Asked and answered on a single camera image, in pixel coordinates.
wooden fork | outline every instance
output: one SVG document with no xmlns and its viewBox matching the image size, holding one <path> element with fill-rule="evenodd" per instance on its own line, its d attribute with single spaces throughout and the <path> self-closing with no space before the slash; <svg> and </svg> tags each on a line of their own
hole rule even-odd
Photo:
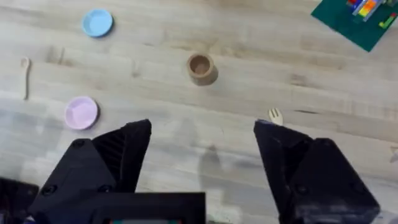
<svg viewBox="0 0 398 224">
<path fill-rule="evenodd" d="M 268 115 L 271 119 L 271 122 L 273 122 L 274 124 L 278 124 L 280 126 L 284 125 L 284 118 L 278 108 L 273 108 L 269 110 Z"/>
</svg>

wooden table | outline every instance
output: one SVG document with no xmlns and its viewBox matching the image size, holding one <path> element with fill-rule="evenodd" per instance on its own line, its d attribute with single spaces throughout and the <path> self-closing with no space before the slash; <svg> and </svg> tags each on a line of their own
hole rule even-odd
<svg viewBox="0 0 398 224">
<path fill-rule="evenodd" d="M 139 191 L 207 192 L 210 220 L 277 223 L 252 132 L 278 107 L 286 125 L 332 138 L 397 223 L 398 37 L 366 53 L 310 16 L 309 0 L 0 0 L 0 175 L 42 185 L 75 138 L 149 118 Z M 81 18 L 109 10 L 110 35 L 87 37 Z M 195 86 L 185 62 L 219 71 Z M 32 60 L 29 99 L 20 59 Z M 87 131 L 63 123 L 74 96 L 98 101 Z"/>
</svg>

pink plate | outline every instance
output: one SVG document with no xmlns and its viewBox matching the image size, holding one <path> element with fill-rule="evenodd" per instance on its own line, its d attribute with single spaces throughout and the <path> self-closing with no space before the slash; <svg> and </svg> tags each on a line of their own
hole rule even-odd
<svg viewBox="0 0 398 224">
<path fill-rule="evenodd" d="M 88 96 L 78 96 L 65 109 L 65 122 L 69 128 L 83 130 L 91 127 L 98 115 L 98 106 Z"/>
</svg>

green mat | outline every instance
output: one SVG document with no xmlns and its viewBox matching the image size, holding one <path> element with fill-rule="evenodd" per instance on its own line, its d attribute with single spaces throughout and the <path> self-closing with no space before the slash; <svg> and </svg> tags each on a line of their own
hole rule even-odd
<svg viewBox="0 0 398 224">
<path fill-rule="evenodd" d="M 346 0 L 323 0 L 312 16 L 370 52 L 388 30 L 379 27 L 379 23 L 387 20 L 393 12 L 398 12 L 398 4 L 394 7 L 383 4 L 368 21 L 363 22 L 352 15 Z"/>
</svg>

small plate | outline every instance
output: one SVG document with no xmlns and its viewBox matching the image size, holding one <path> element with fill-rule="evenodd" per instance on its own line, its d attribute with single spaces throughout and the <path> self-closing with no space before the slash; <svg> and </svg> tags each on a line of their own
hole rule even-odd
<svg viewBox="0 0 398 224">
<path fill-rule="evenodd" d="M 107 34 L 113 25 L 112 15 L 104 9 L 94 9 L 87 13 L 82 22 L 83 31 L 90 37 Z"/>
<path fill-rule="evenodd" d="M 65 109 L 65 123 L 69 128 L 83 130 L 91 127 L 98 116 L 98 106 L 88 96 L 72 99 Z"/>
</svg>

